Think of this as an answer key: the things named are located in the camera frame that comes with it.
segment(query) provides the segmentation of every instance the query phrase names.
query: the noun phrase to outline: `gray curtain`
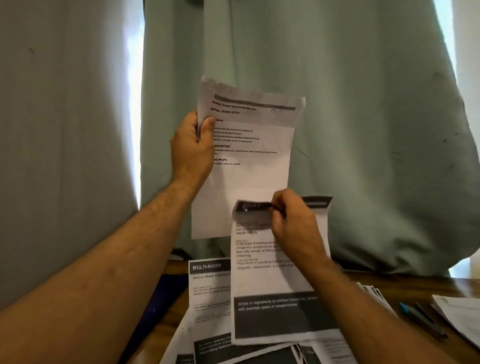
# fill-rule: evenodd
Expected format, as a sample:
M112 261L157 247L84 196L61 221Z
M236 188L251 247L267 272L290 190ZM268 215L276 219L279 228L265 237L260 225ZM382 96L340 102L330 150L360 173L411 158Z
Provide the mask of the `gray curtain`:
M129 29L142 1L0 2L0 309L137 209Z
M168 140L202 74L306 96L289 187L334 196L332 256L444 274L480 245L480 166L431 0L148 1L142 202L171 176ZM177 243L229 255L229 238Z

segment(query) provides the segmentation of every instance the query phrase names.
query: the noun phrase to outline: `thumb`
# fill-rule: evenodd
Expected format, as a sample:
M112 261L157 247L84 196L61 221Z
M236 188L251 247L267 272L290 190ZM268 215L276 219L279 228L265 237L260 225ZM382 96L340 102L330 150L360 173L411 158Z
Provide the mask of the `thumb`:
M274 208L270 208L270 214L272 215L272 233L279 240L283 232L282 213Z
M206 118L200 127L200 143L213 145L213 130L215 129L215 118Z

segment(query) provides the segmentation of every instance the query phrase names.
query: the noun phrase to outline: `forearm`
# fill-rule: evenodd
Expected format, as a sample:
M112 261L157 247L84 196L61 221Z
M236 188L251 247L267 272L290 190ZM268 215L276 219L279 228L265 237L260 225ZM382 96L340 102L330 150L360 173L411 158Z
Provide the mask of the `forearm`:
M172 184L112 235L0 312L0 363L115 363L194 191Z
M334 316L359 364L454 361L350 281L327 257L300 268Z

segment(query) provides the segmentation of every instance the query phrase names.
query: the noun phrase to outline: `wooden surface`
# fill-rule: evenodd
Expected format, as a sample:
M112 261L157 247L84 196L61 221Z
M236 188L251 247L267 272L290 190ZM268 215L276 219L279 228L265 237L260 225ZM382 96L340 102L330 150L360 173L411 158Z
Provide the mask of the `wooden surface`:
M164 273L188 273L187 262L170 261ZM400 318L404 319L415 330L420 331L426 339L440 345L459 363L480 363L480 351L458 335L430 306L432 294L450 297L480 298L479 279L415 277L399 274L370 273L348 273L348 276L355 282L377 287ZM435 340L431 335L410 320L405 319L399 313L398 302L407 304L420 303L425 311L444 328L450 338L443 343ZM188 290L185 290L132 356L129 364L158 364L187 308Z

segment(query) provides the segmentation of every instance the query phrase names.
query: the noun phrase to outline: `blue pen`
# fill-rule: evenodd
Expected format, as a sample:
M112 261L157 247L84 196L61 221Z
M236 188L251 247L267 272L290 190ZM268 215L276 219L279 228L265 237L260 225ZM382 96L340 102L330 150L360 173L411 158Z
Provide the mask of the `blue pen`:
M424 316L421 312L415 308L401 303L398 303L400 307L400 312L407 316L410 320L415 322L417 325L422 327L425 331L430 333L433 337L437 339L448 339L447 333L436 324L429 316Z

